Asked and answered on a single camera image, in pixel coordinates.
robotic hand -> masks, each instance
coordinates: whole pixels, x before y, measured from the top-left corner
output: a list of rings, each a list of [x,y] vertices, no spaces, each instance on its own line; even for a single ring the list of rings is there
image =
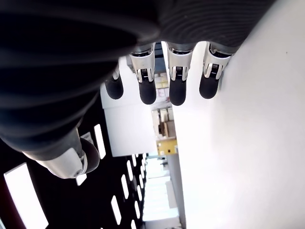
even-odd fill
[[[99,152],[77,128],[103,82],[111,98],[122,96],[119,57],[130,55],[141,100],[152,104],[154,42],[167,42],[170,100],[181,105],[195,45],[208,41],[199,91],[213,98],[230,58],[273,2],[3,0],[0,138],[60,178],[91,172]]]

ceiling light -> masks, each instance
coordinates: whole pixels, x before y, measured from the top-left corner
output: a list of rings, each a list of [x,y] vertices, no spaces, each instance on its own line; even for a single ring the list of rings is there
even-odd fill
[[[144,188],[143,178],[142,178],[141,174],[139,175],[139,181],[140,181],[141,188]]]
[[[122,186],[123,186],[123,191],[124,191],[125,199],[128,199],[129,192],[128,192],[128,187],[127,187],[127,182],[126,182],[125,174],[123,174],[123,176],[121,178],[121,181],[122,181]]]
[[[137,189],[138,189],[139,200],[142,201],[142,193],[141,193],[141,188],[139,185],[138,185]]]
[[[137,161],[135,159],[135,155],[134,154],[132,155],[132,163],[133,163],[133,167],[137,166]]]
[[[135,208],[135,213],[137,215],[137,218],[139,219],[140,218],[140,210],[139,210],[139,205],[138,205],[137,201],[134,202],[134,208]]]
[[[37,198],[26,163],[4,174],[10,195],[27,229],[44,229],[48,221]]]
[[[132,229],[137,229],[134,223],[134,220],[132,220]]]
[[[132,181],[133,179],[132,166],[129,160],[127,161],[127,170],[128,170],[129,180]]]
[[[142,159],[142,167],[143,167],[143,169],[144,169],[144,171],[145,171],[145,163],[144,163],[144,159]]]
[[[101,130],[101,125],[97,124],[94,127],[94,132],[95,132],[95,138],[97,142],[97,148],[100,153],[100,158],[103,159],[106,156],[106,150],[104,146],[104,141],[103,141],[103,136],[102,136],[102,130]]]
[[[113,213],[114,213],[114,216],[115,216],[116,223],[119,225],[121,223],[122,217],[121,217],[118,202],[116,201],[115,196],[112,197],[111,206],[112,206],[112,209],[113,209]]]

